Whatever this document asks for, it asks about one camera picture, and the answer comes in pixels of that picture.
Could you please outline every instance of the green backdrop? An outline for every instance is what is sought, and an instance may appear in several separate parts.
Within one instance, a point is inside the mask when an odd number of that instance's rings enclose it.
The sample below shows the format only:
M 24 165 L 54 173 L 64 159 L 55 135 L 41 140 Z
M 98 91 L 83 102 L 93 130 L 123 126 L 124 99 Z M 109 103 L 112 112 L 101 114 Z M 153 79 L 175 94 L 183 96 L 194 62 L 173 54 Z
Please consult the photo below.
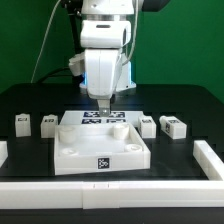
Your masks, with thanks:
M 30 82 L 55 3 L 1 0 L 0 91 Z M 159 13 L 140 13 L 136 82 L 201 85 L 224 102 L 223 10 L 223 0 L 171 0 Z M 59 7 L 36 79 L 66 66 L 73 54 L 67 13 Z

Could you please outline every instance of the small white cube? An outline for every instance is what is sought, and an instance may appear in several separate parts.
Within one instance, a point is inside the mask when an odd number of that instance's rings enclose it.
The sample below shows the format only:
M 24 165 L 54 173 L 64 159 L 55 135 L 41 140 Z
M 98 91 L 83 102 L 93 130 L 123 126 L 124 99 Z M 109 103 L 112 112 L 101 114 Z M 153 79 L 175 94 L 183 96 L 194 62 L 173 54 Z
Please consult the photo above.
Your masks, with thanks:
M 44 116 L 41 122 L 41 138 L 54 138 L 55 126 L 58 124 L 58 116 Z
M 16 137 L 31 136 L 30 115 L 16 115 L 15 120 Z
M 162 116 L 159 121 L 162 131 L 164 131 L 172 139 L 186 138 L 187 125 L 176 117 Z
M 139 116 L 138 130 L 142 138 L 156 138 L 156 123 L 151 116 Z

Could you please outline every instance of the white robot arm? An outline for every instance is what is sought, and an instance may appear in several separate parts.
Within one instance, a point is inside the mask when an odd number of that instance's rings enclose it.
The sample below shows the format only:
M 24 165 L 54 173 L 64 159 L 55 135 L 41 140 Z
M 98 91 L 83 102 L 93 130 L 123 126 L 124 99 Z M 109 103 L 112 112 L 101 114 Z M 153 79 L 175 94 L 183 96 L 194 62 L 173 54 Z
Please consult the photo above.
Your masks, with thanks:
M 134 14 L 134 6 L 136 12 L 159 11 L 169 0 L 73 0 L 73 2 L 82 6 L 81 14 L 85 17 L 80 35 L 81 47 L 85 51 L 78 57 L 84 59 L 87 92 L 90 98 L 98 101 L 100 116 L 109 116 L 113 93 L 132 88 L 125 82 L 129 80 L 130 71 L 123 47 L 131 40 L 131 23 L 126 17 Z M 70 63 L 70 67 L 74 75 L 82 71 L 74 69 L 73 62 Z

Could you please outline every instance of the white tray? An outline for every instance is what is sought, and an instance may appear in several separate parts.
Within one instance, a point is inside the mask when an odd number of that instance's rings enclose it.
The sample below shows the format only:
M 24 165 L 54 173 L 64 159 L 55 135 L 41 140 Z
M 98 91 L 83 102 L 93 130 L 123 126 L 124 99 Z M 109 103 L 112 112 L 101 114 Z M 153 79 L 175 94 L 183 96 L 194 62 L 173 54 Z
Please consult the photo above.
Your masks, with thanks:
M 55 175 L 149 169 L 150 158 L 130 123 L 59 125 L 55 130 Z

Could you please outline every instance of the black table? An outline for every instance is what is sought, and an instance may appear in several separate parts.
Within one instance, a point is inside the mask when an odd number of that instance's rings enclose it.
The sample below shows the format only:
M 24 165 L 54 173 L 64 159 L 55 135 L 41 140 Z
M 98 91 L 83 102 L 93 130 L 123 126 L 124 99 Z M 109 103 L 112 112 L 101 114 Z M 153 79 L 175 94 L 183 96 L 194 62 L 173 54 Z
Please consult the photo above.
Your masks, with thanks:
M 95 100 L 68 84 L 20 84 L 0 95 L 0 140 L 8 159 L 0 181 L 206 180 L 193 158 L 194 140 L 206 140 L 224 161 L 224 105 L 205 88 L 192 85 L 138 85 L 135 95 L 115 97 L 113 111 L 143 111 L 157 123 L 157 138 L 145 140 L 151 169 L 54 175 L 53 140 L 41 139 L 43 116 L 66 110 L 98 110 Z M 15 137 L 15 115 L 31 114 L 31 137 Z M 176 116 L 188 125 L 187 138 L 172 140 L 159 117 Z M 1 210 L 0 223 L 223 223 L 224 208 L 133 208 L 106 210 Z

